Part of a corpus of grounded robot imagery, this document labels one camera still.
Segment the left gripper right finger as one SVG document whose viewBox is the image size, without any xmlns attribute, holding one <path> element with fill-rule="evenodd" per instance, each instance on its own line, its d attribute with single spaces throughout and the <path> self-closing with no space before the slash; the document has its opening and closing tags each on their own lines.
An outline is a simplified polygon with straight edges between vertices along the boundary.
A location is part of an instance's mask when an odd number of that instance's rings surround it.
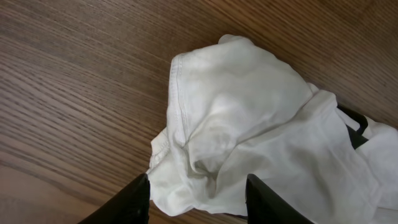
<svg viewBox="0 0 398 224">
<path fill-rule="evenodd" d="M 246 180 L 246 208 L 251 224 L 312 224 L 254 174 Z"/>
</svg>

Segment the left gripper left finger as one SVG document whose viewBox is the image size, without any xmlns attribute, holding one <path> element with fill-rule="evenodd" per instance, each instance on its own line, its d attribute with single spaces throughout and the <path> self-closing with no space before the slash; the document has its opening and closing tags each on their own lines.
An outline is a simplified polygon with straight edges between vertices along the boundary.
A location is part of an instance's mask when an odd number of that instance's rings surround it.
<svg viewBox="0 0 398 224">
<path fill-rule="evenodd" d="M 79 224 L 148 224 L 150 182 L 141 174 Z"/>
</svg>

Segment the white t-shirt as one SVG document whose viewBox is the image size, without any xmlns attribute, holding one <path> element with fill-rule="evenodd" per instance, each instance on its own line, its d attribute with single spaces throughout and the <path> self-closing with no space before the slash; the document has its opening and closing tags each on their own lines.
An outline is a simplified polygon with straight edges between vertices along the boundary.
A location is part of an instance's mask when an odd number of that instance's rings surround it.
<svg viewBox="0 0 398 224">
<path fill-rule="evenodd" d="M 172 60 L 167 125 L 151 145 L 150 199 L 170 216 L 245 216 L 254 174 L 312 222 L 397 222 L 397 130 L 245 37 Z"/>
</svg>

